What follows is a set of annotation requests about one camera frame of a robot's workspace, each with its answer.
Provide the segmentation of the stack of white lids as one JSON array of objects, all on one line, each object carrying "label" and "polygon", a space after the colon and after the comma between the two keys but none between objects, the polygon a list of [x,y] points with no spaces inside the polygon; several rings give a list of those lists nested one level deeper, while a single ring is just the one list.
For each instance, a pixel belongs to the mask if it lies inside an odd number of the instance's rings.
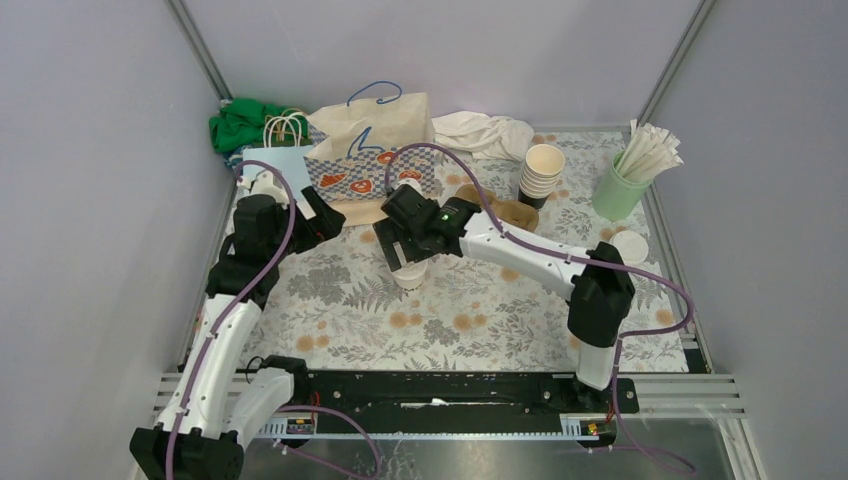
[{"label": "stack of white lids", "polygon": [[625,265],[637,266],[644,263],[650,252],[647,240],[632,230],[622,230],[610,238],[610,244],[619,252]]}]

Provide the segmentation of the blue checkered paper bag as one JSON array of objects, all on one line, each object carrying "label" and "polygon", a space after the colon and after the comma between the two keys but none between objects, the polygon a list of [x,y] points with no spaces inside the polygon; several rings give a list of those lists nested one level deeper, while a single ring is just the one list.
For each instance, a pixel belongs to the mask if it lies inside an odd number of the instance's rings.
[{"label": "blue checkered paper bag", "polygon": [[436,167],[443,155],[423,148],[434,140],[429,97],[405,93],[393,82],[393,94],[365,98],[373,82],[341,104],[307,116],[312,148],[304,161],[312,185],[332,208],[346,217],[347,227],[371,224],[384,217],[380,205],[386,182],[412,179],[427,196],[441,188]]}]

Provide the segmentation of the stack of black paper cups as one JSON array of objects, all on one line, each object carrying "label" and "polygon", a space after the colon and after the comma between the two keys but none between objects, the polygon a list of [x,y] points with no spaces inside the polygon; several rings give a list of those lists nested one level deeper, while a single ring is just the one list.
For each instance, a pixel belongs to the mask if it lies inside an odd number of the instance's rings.
[{"label": "stack of black paper cups", "polygon": [[518,200],[540,210],[556,189],[565,165],[559,148],[547,144],[530,147],[522,165]]}]

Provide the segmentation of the white cloth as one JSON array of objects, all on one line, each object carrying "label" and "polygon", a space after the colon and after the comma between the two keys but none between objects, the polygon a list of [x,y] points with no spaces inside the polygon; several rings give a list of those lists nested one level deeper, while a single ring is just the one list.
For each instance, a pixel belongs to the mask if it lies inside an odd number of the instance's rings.
[{"label": "white cloth", "polygon": [[467,152],[474,159],[522,160],[535,131],[508,116],[458,111],[432,119],[437,145]]}]

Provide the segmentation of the bundle of white wrapped straws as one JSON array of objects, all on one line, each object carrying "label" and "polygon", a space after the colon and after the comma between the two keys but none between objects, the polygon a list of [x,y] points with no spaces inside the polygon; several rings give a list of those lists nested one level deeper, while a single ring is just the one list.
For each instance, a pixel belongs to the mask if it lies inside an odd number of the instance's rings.
[{"label": "bundle of white wrapped straws", "polygon": [[678,153],[681,141],[668,129],[630,121],[630,141],[613,161],[613,170],[632,183],[653,181],[660,173],[684,164]]}]

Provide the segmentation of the green straw holder cup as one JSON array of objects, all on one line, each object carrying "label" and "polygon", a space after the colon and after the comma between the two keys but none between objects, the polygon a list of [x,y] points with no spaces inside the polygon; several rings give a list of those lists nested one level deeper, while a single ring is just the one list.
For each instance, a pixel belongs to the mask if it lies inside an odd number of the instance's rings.
[{"label": "green straw holder cup", "polygon": [[591,198],[594,211],[610,221],[621,221],[629,217],[653,183],[652,180],[632,182],[625,179],[617,170],[617,163],[623,154],[621,151],[615,155]]}]

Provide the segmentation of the stack of brown cup carriers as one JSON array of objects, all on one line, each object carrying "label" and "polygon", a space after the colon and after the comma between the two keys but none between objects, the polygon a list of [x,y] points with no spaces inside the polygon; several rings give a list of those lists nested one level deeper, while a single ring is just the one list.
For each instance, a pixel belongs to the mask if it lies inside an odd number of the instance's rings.
[{"label": "stack of brown cup carriers", "polygon": [[484,195],[481,196],[473,184],[466,184],[457,189],[454,196],[474,203],[480,208],[483,208],[482,198],[485,198],[500,220],[529,232],[536,231],[539,214],[535,208],[517,200],[499,199],[493,191],[486,188],[483,189],[483,193]]}]

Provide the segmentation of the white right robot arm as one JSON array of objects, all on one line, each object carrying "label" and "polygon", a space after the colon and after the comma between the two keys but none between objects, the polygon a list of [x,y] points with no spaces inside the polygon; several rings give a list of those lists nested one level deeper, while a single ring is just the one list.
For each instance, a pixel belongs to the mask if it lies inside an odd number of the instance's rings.
[{"label": "white right robot arm", "polygon": [[580,343],[575,402],[597,412],[612,400],[615,345],[635,295],[614,246],[557,243],[504,224],[471,201],[438,203],[410,185],[394,189],[381,209],[385,217],[373,229],[392,272],[437,255],[468,257],[514,270],[562,298],[567,328]]}]

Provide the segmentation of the floral tablecloth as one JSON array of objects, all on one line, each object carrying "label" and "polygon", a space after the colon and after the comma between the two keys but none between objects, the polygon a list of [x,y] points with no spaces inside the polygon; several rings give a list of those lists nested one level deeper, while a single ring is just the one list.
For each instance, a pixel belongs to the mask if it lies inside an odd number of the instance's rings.
[{"label": "floral tablecloth", "polygon": [[[595,184],[624,148],[618,132],[536,135],[559,148],[563,176],[540,211],[536,233],[592,248],[621,231],[649,241],[640,268],[662,274],[644,209],[609,221],[591,205]],[[512,269],[455,256],[430,260],[423,283],[399,287],[370,225],[286,258],[281,278],[250,332],[237,369],[254,357],[305,359],[313,369],[571,371],[580,344],[567,329],[567,305]],[[679,298],[632,276],[636,292],[622,330],[671,326]],[[688,372],[680,333],[629,338],[622,372]]]}]

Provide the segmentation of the light blue paper bag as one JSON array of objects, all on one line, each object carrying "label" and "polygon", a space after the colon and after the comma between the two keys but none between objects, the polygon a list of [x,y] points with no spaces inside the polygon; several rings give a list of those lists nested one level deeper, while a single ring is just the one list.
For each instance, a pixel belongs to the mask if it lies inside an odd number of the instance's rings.
[{"label": "light blue paper bag", "polygon": [[302,190],[311,185],[305,157],[313,149],[306,140],[306,115],[294,111],[287,115],[268,117],[262,130],[262,147],[246,149],[242,161],[259,161],[263,166],[246,165],[242,176],[255,180],[265,171],[279,171],[287,181],[298,202],[305,202]]}]

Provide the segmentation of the green cloth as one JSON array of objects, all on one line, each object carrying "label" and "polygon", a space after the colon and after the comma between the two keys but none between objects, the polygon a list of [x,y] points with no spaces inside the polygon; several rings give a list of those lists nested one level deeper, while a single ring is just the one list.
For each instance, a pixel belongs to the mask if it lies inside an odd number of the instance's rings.
[{"label": "green cloth", "polygon": [[295,115],[290,126],[281,122],[272,133],[274,146],[288,146],[299,140],[312,143],[306,114],[290,106],[263,103],[252,98],[222,100],[218,113],[208,120],[209,136],[216,153],[225,154],[246,145],[261,144],[267,135],[266,123],[274,117]]}]

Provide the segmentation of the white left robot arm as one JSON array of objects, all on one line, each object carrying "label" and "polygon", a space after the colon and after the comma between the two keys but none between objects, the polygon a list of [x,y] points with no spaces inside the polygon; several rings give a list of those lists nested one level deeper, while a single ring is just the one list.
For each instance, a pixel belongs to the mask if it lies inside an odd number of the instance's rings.
[{"label": "white left robot arm", "polygon": [[130,453],[149,479],[237,479],[247,447],[273,413],[309,401],[307,380],[264,367],[227,405],[241,351],[279,281],[279,264],[337,237],[346,221],[311,186],[300,191],[312,210],[305,217],[281,172],[256,165],[260,172],[238,200],[234,230],[208,275],[200,343],[153,426],[137,428],[131,438]]}]

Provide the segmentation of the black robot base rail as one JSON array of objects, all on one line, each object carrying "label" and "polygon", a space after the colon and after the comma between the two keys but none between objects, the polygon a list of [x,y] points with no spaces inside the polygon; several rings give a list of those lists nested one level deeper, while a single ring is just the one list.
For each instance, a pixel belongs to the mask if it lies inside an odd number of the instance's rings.
[{"label": "black robot base rail", "polygon": [[568,373],[311,370],[281,356],[255,357],[243,373],[256,382],[273,367],[294,377],[290,404],[318,409],[286,413],[294,437],[562,435],[567,418],[602,426],[640,410],[632,380],[596,390]]}]

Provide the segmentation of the white paper coffee cup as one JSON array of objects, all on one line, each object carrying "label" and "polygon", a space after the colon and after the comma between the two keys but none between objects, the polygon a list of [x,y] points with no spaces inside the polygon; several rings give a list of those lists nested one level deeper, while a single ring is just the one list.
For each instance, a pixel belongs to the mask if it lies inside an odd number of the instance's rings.
[{"label": "white paper coffee cup", "polygon": [[426,280],[428,267],[428,261],[407,263],[400,269],[393,271],[392,276],[397,285],[404,290],[415,290]]}]

